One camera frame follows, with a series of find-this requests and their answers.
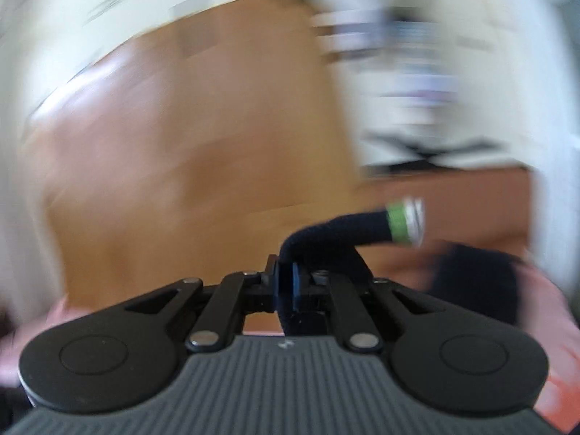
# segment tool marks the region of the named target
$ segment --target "blurry background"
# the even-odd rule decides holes
[[[375,274],[421,286],[461,241],[572,299],[579,1],[0,0],[1,294],[26,320],[216,282],[413,194],[425,243]]]

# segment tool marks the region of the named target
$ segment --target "black fabric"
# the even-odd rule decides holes
[[[385,209],[339,216],[299,230],[288,237],[279,252],[276,310],[286,335],[321,335],[326,320],[315,312],[295,312],[292,263],[309,272],[327,270],[348,276],[355,286],[366,286],[372,272],[355,246],[393,240]]]
[[[327,254],[337,247],[354,248],[392,240],[385,209],[339,216],[294,232],[282,244],[279,260],[281,263],[301,262],[305,256]]]
[[[517,324],[515,257],[453,245],[443,255],[428,294],[507,324]]]

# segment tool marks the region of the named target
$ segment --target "metal pin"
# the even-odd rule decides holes
[[[355,333],[350,339],[355,348],[374,348],[379,344],[379,338],[372,333]]]
[[[211,347],[219,340],[219,335],[212,331],[199,331],[189,336],[189,341],[195,347]]]

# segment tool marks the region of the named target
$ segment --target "green tape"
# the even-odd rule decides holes
[[[387,208],[387,218],[391,227],[393,242],[398,244],[410,244],[409,229],[407,228],[407,217],[405,216],[405,204],[391,204]]]

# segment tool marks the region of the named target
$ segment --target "gray ribbed base plate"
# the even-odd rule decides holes
[[[556,434],[532,410],[495,419],[439,413],[404,393],[374,356],[333,337],[236,337],[191,357],[149,401],[79,416],[37,409],[11,435]]]

